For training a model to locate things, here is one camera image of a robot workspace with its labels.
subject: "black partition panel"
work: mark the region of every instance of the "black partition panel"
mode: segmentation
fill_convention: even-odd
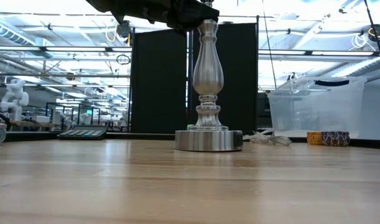
[[[186,127],[187,40],[173,30],[136,34],[131,132],[173,134]]]
[[[193,32],[193,62],[200,49],[199,32]],[[218,94],[217,104],[223,125],[230,130],[248,134],[256,130],[257,113],[257,45],[256,24],[219,25],[217,52],[225,77],[223,90]],[[191,88],[190,123],[197,122],[195,107],[199,105],[198,94]]]

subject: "white humanoid robot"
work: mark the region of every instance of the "white humanoid robot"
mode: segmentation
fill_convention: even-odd
[[[66,116],[60,111],[58,113],[64,119],[64,124],[67,126],[68,129],[71,129],[72,127],[75,126],[75,123],[76,123],[75,121],[71,121],[71,119],[68,116]]]
[[[79,123],[80,124],[87,124],[89,125],[90,124],[90,115],[88,113],[82,113],[79,117]]]
[[[5,117],[10,117],[12,121],[21,120],[22,106],[27,106],[29,102],[28,93],[24,92],[25,81],[20,79],[11,80],[10,84],[6,84],[6,94],[2,98],[0,104],[1,113]],[[9,108],[12,108],[13,112],[9,116]]]

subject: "power cord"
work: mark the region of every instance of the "power cord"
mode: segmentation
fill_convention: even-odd
[[[111,43],[115,42],[115,40],[116,40],[117,29],[118,29],[118,25],[115,26],[114,38],[111,40],[111,39],[108,37],[108,31],[107,31],[107,27],[106,27],[105,38],[106,38],[108,41],[110,41]]]
[[[262,0],[262,4],[263,4],[263,16],[264,16],[264,25],[266,27],[266,35],[267,35],[267,44],[269,46],[269,52],[270,52],[270,61],[271,61],[271,68],[272,68],[272,75],[274,77],[274,86],[277,88],[277,80],[276,80],[276,73],[274,71],[274,63],[272,61],[272,54],[271,54],[271,46],[270,46],[270,38],[269,38],[269,31],[268,31],[268,28],[267,28],[267,19],[266,19],[266,10],[265,10],[265,7],[264,7],[264,0]]]
[[[284,136],[275,136],[274,131],[272,129],[266,130],[263,132],[256,132],[253,135],[245,135],[243,140],[250,140],[254,144],[267,144],[271,146],[275,146],[276,144],[289,146],[292,141],[288,137]]]
[[[373,33],[371,32],[372,30],[373,30],[373,29],[370,28],[370,29],[368,30],[368,33],[369,33],[371,36],[375,37],[375,34],[373,34]]]
[[[373,34],[375,35],[375,37],[379,38],[378,33],[376,32],[374,21],[372,20],[371,11],[369,10],[369,7],[368,7],[368,2],[367,2],[367,0],[364,0],[364,2],[365,2],[365,6],[366,6],[366,12],[368,13],[369,21],[371,22],[372,30],[374,31]],[[378,42],[378,48],[379,48],[379,53],[380,53],[380,43],[379,42]]]

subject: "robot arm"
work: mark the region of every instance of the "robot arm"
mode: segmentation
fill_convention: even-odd
[[[196,29],[205,19],[217,22],[220,12],[197,0],[87,0],[101,12],[110,11],[119,24],[124,16],[166,23],[179,31]]]

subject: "workbench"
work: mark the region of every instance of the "workbench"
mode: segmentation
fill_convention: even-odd
[[[380,149],[173,141],[0,146],[0,223],[380,223]]]

